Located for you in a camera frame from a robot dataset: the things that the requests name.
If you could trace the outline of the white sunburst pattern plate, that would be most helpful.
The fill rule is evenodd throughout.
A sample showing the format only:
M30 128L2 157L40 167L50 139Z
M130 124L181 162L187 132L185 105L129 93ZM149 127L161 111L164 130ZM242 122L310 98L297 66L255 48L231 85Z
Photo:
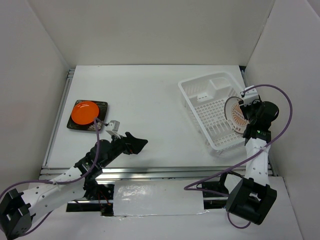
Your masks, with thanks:
M243 135L249 122L242 113L239 105L240 100L237 96L231 96L225 101L224 117L235 133Z

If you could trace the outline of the orange round plate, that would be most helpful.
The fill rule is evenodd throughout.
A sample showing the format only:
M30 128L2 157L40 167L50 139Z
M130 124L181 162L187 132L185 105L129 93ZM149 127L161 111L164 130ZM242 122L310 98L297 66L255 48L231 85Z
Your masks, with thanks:
M93 101L77 103L71 112L71 119L78 125L88 125L98 117L100 109Z

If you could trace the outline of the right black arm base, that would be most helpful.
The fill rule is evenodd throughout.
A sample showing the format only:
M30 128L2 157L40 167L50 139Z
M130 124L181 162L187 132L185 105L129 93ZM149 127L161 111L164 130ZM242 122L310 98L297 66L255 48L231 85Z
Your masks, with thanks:
M229 195L243 177L243 175L231 171L229 173L223 173L218 178L218 181L205 181L196 187ZM228 197L217 193L205 191L202 193L202 196L205 210L224 209L228 199Z

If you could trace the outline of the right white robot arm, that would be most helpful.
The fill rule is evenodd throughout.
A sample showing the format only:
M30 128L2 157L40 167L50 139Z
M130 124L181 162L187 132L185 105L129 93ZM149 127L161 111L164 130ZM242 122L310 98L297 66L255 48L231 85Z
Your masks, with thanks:
M225 178L218 182L218 192L228 196L226 211L252 224L260 225L277 198L277 191L270 187L268 156L271 142L271 123L278 117L279 108L272 102L258 98L252 103L239 101L243 116L248 120L244 130L247 157L256 157L246 163L245 175L235 183Z

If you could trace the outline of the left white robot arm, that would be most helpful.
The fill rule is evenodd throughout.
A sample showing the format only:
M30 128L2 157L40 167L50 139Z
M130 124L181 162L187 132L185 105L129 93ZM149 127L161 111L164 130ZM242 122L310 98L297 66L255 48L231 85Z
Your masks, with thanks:
M125 136L113 136L111 141L99 140L74 166L56 178L22 192L13 188L1 194L0 228L6 238L14 240L28 234L34 222L70 201L95 198L99 190L96 178L103 168L121 154L139 154L147 143L148 140L129 132Z

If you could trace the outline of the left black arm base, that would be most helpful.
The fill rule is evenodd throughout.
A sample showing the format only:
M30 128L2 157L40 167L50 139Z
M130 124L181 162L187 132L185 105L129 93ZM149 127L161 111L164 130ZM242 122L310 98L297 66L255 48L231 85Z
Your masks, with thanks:
M89 201L94 210L99 210L104 217L114 215L114 184L99 184L96 180L92 180L85 182L84 189L84 198Z

